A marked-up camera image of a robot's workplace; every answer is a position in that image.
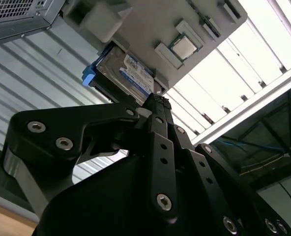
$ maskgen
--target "white label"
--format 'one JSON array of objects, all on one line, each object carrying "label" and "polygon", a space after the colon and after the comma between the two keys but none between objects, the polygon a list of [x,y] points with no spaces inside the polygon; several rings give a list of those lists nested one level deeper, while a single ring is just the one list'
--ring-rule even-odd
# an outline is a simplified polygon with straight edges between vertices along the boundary
[{"label": "white label", "polygon": [[154,90],[154,79],[147,72],[147,69],[129,55],[126,55],[124,64],[127,69],[121,67],[119,69],[121,75],[145,96],[152,93]]}]

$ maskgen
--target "steel beam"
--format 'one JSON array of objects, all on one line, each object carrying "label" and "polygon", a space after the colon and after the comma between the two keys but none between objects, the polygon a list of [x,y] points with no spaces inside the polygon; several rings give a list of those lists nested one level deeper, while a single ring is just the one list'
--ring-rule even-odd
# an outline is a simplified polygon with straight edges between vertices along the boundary
[{"label": "steel beam", "polygon": [[268,130],[268,132],[274,137],[274,139],[280,144],[280,146],[284,149],[284,151],[288,152],[291,157],[291,148],[283,141],[283,139],[278,135],[277,132],[270,126],[270,124],[263,119],[262,124]]}]

